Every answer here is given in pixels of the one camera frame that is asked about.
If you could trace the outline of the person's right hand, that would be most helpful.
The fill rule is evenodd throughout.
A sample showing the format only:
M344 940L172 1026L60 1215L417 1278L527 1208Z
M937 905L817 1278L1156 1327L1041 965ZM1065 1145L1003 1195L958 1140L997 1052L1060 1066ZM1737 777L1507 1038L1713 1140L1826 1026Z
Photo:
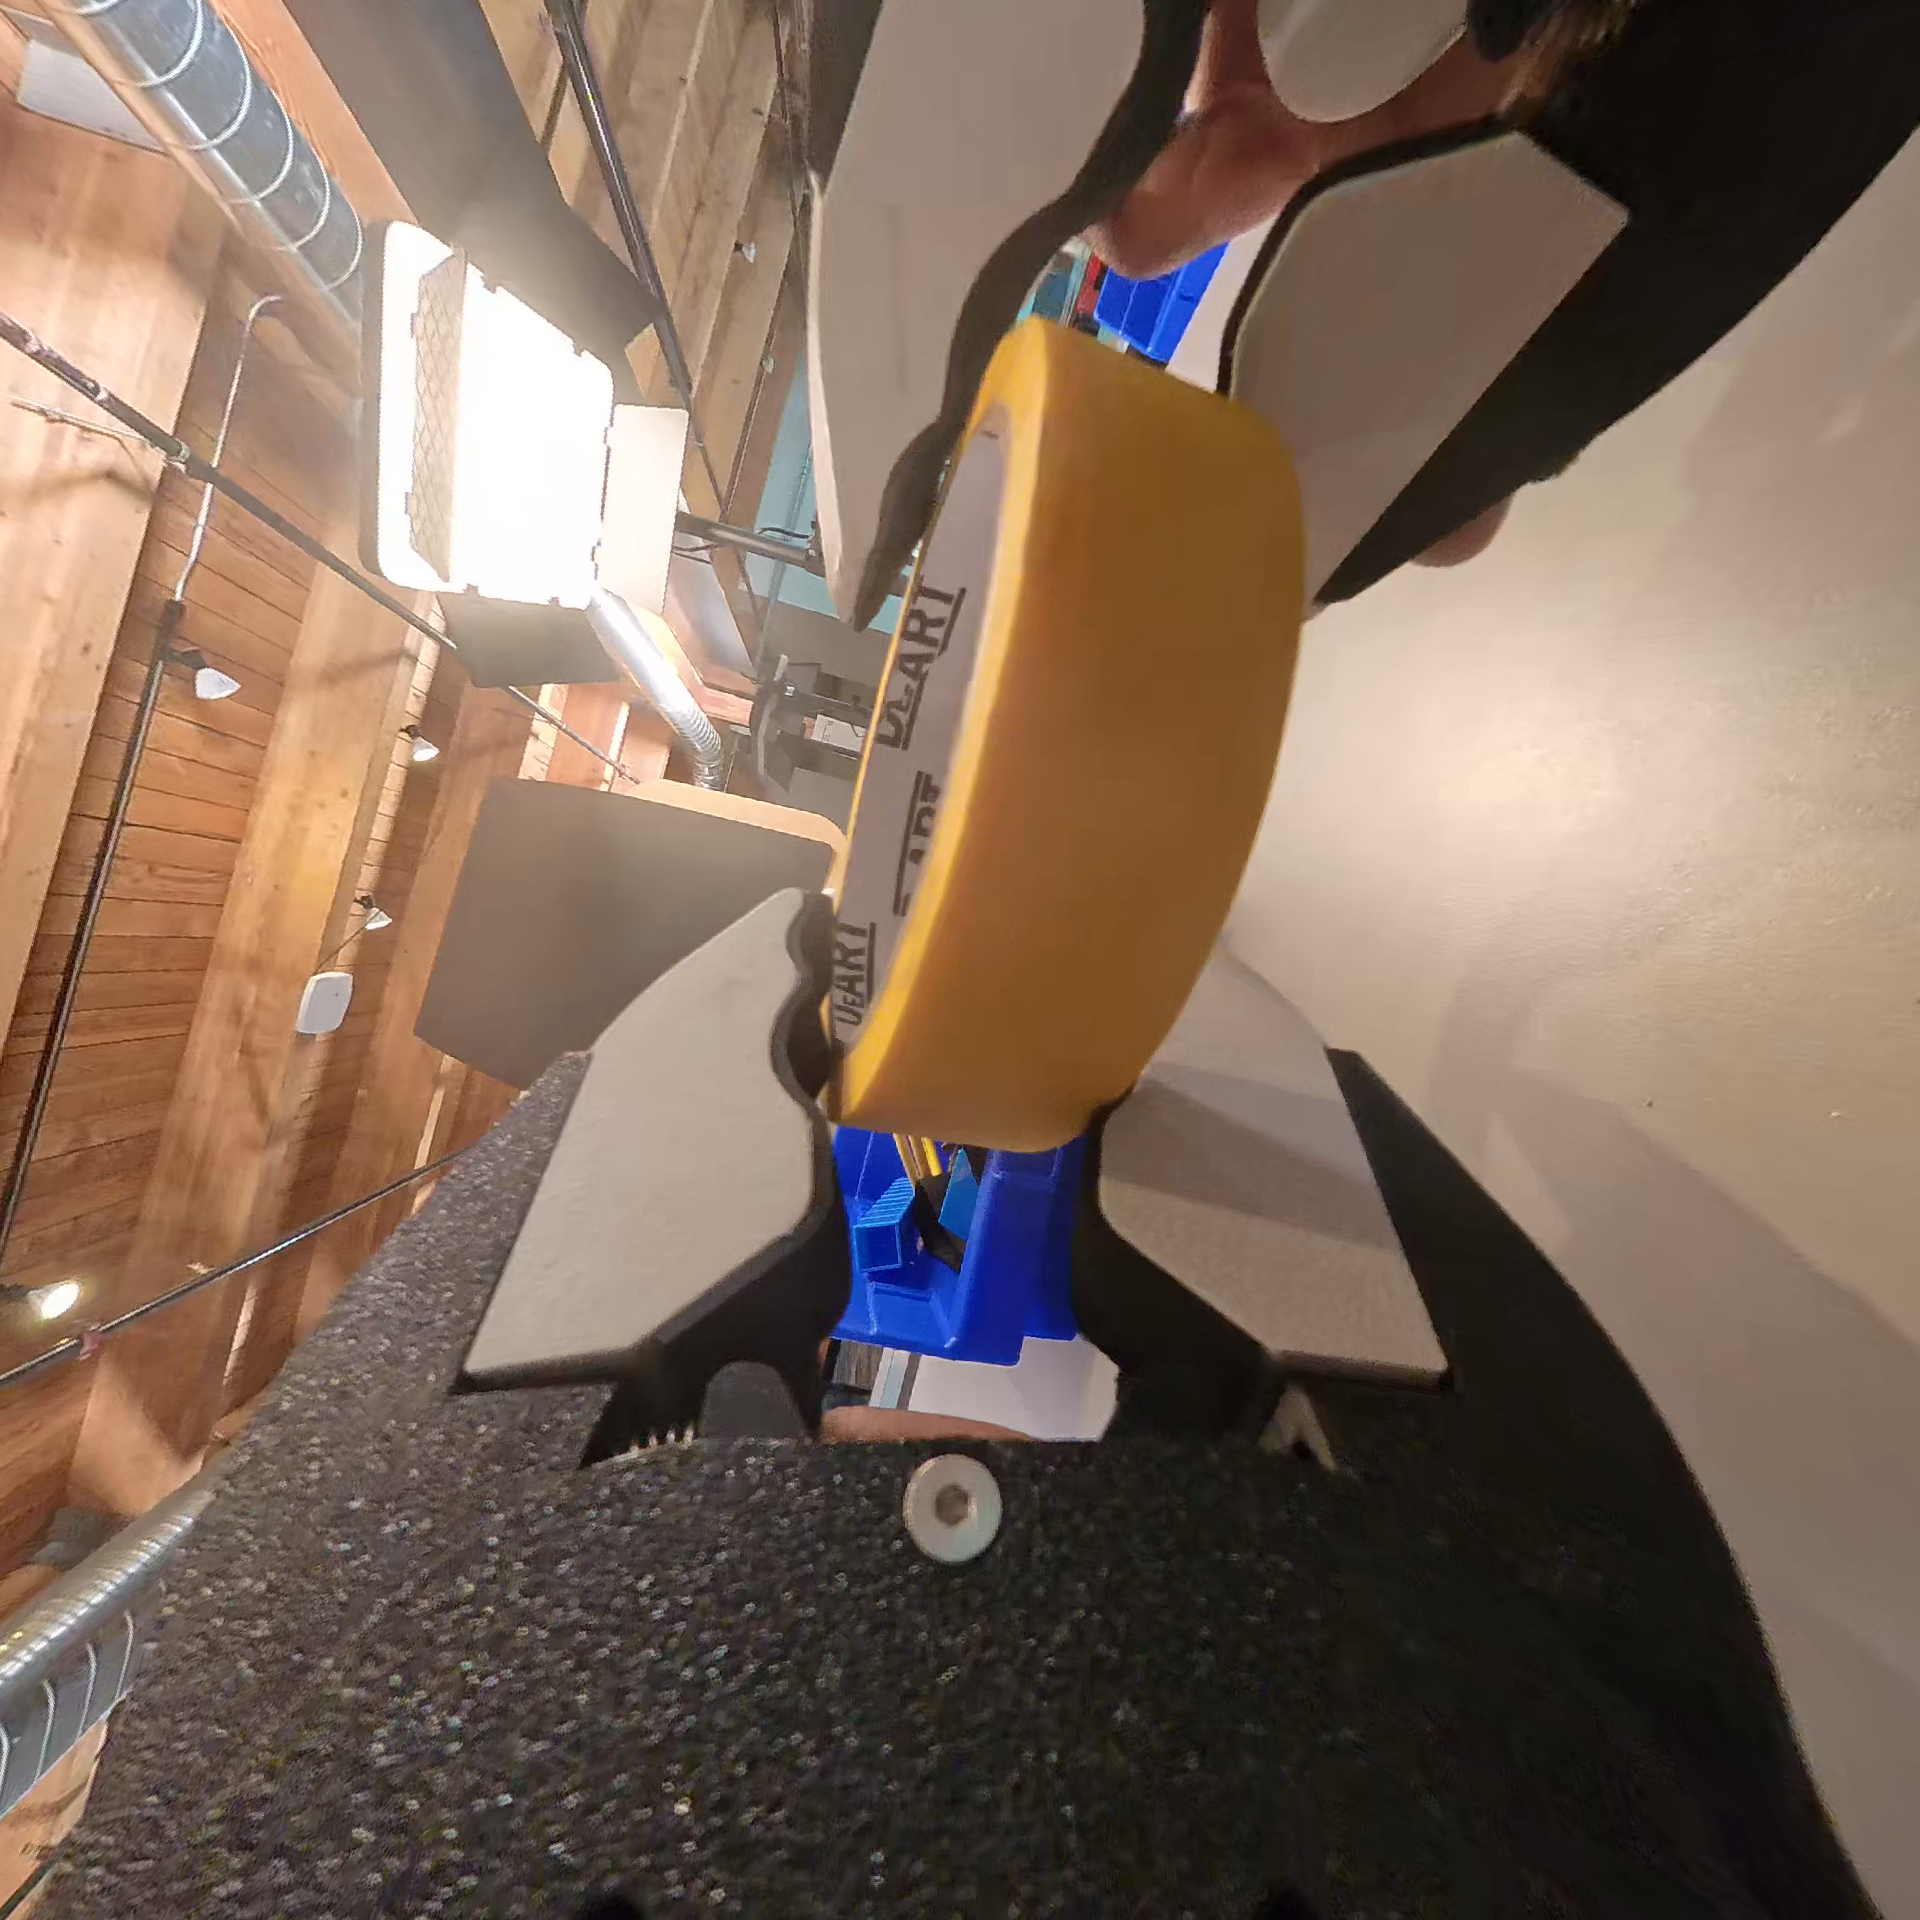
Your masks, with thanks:
M1507 89L1517 54L1488 62L1471 41L1450 41L1393 100L1309 123L1270 96L1252 0L1217 0L1202 20L1186 115L1135 171L1135 190L1092 228L1092 250L1125 276L1167 276L1189 250L1267 228L1305 182L1318 182L1340 161L1493 115Z

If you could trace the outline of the bright studio light panel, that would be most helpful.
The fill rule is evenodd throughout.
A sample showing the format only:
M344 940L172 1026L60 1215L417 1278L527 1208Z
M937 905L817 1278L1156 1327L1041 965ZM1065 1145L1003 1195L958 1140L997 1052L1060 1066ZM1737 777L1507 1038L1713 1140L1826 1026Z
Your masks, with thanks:
M480 608L626 602L663 617L686 412L617 370L413 219L360 233L360 568Z

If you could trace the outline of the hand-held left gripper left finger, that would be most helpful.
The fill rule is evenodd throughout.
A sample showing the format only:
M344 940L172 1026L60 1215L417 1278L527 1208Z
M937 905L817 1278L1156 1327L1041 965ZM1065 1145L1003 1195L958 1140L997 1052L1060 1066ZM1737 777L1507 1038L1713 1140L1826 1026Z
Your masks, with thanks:
M820 1436L853 1299L832 934L832 891L770 891L609 1022L463 1334L463 1398L601 1385L584 1459Z

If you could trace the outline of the silver spiral ventilation duct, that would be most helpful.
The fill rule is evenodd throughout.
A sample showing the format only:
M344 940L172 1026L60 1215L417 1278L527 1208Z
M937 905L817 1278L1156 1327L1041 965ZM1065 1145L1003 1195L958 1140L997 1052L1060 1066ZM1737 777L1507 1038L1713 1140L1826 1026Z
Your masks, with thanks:
M124 1689L164 1604L164 1572L207 1517L211 1478L187 1478L148 1517L116 1526L0 1637L0 1808L15 1808Z
M360 329L360 216L292 123L211 0L55 0L60 41L172 153L227 228L344 342Z

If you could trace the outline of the yellow masking tape roll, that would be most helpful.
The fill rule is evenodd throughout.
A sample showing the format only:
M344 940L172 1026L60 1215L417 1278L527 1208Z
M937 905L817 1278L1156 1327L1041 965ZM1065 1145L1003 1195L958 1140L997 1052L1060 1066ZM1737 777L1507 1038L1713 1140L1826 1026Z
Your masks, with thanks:
M887 655L832 940L832 1115L1041 1154L1179 1026L1305 636L1283 424L1003 329Z

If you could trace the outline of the grey softbox panel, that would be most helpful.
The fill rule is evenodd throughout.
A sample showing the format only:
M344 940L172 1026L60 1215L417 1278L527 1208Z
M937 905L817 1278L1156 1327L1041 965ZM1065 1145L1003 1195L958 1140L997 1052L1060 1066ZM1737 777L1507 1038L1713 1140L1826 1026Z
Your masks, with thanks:
M848 826L696 785L487 785L417 999L417 1045L527 1090L711 934L820 891Z

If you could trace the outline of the blue storage bin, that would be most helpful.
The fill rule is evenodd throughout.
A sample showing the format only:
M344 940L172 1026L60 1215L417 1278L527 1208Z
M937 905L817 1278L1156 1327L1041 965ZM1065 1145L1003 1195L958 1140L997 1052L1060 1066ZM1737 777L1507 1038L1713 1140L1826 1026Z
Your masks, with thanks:
M1101 276L1092 325L1106 351L1126 351L1143 364L1167 364L1212 276L1217 276L1226 242L1212 242L1202 258L1167 267L1167 276Z
M1053 1154L951 1145L911 1180L901 1140L840 1128L840 1201L853 1299L840 1343L1007 1364L1024 1343L1076 1343L1076 1201L1092 1140Z

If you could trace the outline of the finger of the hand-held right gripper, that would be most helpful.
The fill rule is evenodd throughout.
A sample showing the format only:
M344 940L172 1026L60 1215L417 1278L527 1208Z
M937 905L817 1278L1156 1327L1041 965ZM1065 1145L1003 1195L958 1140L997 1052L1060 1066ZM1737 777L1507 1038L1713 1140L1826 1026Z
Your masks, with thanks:
M848 626L892 602L986 359L1179 100L1186 0L817 10L807 424Z
M1616 228L1625 207L1517 123L1353 161L1267 228L1226 305L1217 395L1288 444L1305 602Z

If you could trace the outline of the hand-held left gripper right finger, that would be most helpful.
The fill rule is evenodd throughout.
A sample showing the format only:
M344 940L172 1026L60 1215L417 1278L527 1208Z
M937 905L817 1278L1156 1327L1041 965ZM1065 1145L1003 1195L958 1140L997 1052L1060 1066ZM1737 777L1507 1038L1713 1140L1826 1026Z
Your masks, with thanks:
M1125 1371L1125 1429L1267 1429L1294 1385L1450 1371L1326 1045L1226 947L1092 1119L1076 1327Z

